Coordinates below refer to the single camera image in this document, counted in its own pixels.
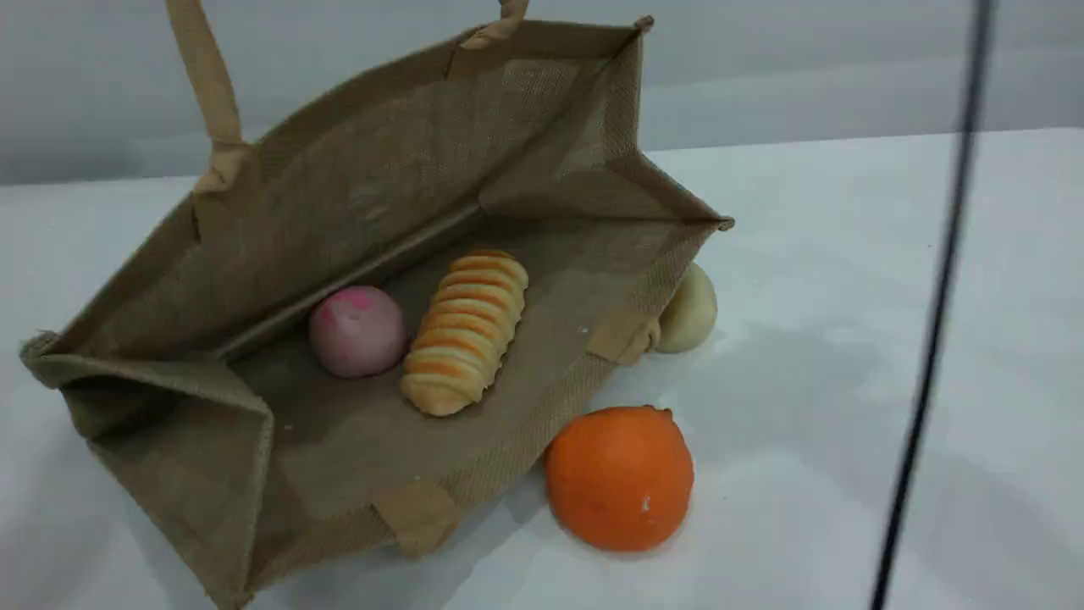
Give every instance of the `toy food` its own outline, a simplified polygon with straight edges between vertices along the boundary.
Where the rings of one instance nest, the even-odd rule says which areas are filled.
[[[582,416],[546,455],[553,514],[603,550],[645,551],[685,519],[693,458],[669,410],[611,407]]]
[[[399,389],[414,406],[444,417],[481,400],[496,378],[524,311],[527,270],[504,251],[455,259],[403,363]]]
[[[715,328],[719,304],[708,273],[695,262],[688,265],[678,291],[659,316],[661,338],[656,352],[676,354],[704,343]]]
[[[385,372],[399,362],[406,343],[402,311],[377,287],[345,287],[312,312],[309,343],[336,377]]]

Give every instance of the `bread roll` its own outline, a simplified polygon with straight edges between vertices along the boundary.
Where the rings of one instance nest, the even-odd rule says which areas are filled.
[[[711,285],[708,273],[693,262],[659,316],[662,338],[655,346],[655,351],[678,354],[693,350],[711,336],[718,315],[715,287]]]
[[[400,390],[420,411],[444,417],[492,386],[524,311],[527,270],[507,252],[455,259],[437,286],[403,362]]]

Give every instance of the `gray wall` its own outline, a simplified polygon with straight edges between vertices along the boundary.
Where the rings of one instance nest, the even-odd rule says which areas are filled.
[[[259,135],[495,0],[205,0]],[[1003,0],[986,127],[1084,126],[1084,0]],[[534,0],[653,14],[646,148],[952,129],[968,0]],[[0,183],[195,173],[207,143],[160,0],[0,0]]]

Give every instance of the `bag handle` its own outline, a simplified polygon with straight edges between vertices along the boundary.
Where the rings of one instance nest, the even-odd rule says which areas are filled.
[[[479,50],[507,39],[519,27],[529,0],[500,0],[501,18],[476,30],[460,46]],[[251,146],[241,137],[241,115],[233,93],[230,73],[215,42],[201,0],[166,0],[169,23],[184,61],[184,70],[196,94],[207,135],[211,141],[210,167],[196,182],[193,192],[229,191],[251,155]]]

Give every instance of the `striped bread roll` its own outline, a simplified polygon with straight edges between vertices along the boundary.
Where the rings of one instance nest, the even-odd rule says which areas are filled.
[[[443,417],[481,400],[492,386],[524,311],[527,270],[504,251],[457,258],[437,286],[403,362],[403,394]]]

